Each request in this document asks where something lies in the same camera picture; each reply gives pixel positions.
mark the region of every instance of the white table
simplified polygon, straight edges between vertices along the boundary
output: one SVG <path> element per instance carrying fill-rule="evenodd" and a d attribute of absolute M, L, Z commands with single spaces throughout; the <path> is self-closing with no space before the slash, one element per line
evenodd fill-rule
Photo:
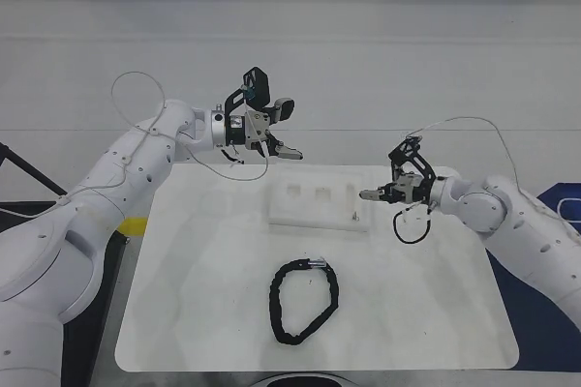
<path fill-rule="evenodd" d="M 261 165 L 216 167 L 238 177 L 262 171 Z M 390 179 L 385 166 L 311 168 L 357 171 L 370 189 Z M 115 352 L 123 370 L 516 364 L 518 346 L 486 252 L 456 219 L 433 214 L 431 233 L 413 246 L 393 235 L 391 219 L 402 205 L 371 203 L 370 232 L 270 225 L 268 185 L 284 170 L 272 165 L 266 178 L 237 183 L 200 165 L 174 166 L 155 195 L 123 318 Z M 416 216 L 402 226 L 410 237 L 424 226 Z M 303 344 L 279 344 L 269 322 L 269 286 L 284 263 L 304 253 L 324 256 L 336 271 L 340 308 Z M 293 272 L 281 299 L 285 328 L 296 334 L 328 305 L 328 284 L 319 270 Z"/>

